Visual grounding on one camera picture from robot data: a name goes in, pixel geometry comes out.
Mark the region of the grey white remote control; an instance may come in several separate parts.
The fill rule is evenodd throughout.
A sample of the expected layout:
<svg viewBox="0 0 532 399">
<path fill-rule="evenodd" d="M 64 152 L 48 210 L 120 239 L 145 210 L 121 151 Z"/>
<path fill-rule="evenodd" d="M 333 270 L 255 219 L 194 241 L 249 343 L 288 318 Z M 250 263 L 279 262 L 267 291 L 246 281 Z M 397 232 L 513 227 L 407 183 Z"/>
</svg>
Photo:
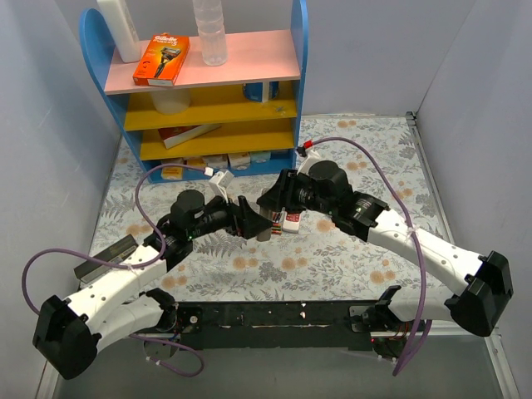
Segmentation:
<svg viewBox="0 0 532 399">
<path fill-rule="evenodd" d="M 267 230 L 261 232 L 260 234 L 257 235 L 256 239 L 259 242 L 269 241 L 271 239 L 271 230 L 267 229 Z"/>
</svg>

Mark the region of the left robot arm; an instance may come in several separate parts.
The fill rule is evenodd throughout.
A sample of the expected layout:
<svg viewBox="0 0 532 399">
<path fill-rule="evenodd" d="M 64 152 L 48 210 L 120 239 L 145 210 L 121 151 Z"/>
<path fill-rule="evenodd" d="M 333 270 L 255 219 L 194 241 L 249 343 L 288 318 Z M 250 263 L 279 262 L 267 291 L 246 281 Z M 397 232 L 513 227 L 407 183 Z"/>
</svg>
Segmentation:
<svg viewBox="0 0 532 399">
<path fill-rule="evenodd" d="M 251 239 L 272 227 L 240 196 L 210 202 L 197 190 L 181 192 L 157 224 L 156 235 L 138 246 L 124 268 L 114 269 L 67 298 L 51 296 L 41 306 L 34 347 L 66 380 L 81 375 L 98 352 L 147 328 L 166 333 L 177 321 L 175 300 L 156 288 L 142 289 L 183 261 L 196 238 L 224 230 Z"/>
</svg>

